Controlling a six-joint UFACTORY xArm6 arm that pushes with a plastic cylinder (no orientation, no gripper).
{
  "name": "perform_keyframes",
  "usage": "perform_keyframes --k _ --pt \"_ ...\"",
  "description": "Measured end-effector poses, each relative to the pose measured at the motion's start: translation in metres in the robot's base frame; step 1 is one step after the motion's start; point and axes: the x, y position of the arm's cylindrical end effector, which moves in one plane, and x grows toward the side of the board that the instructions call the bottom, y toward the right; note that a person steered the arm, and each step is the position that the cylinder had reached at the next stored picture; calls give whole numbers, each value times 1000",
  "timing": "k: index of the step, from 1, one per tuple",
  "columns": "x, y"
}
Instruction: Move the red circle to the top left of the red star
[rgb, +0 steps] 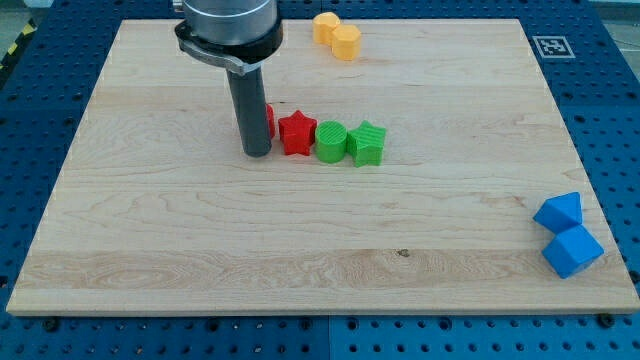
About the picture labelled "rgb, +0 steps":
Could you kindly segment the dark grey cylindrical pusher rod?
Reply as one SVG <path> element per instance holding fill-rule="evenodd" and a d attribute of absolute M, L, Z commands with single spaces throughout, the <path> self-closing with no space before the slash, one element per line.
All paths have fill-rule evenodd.
<path fill-rule="evenodd" d="M 262 65 L 240 75 L 227 72 L 231 97 L 246 155 L 259 158 L 272 148 L 267 117 Z"/>

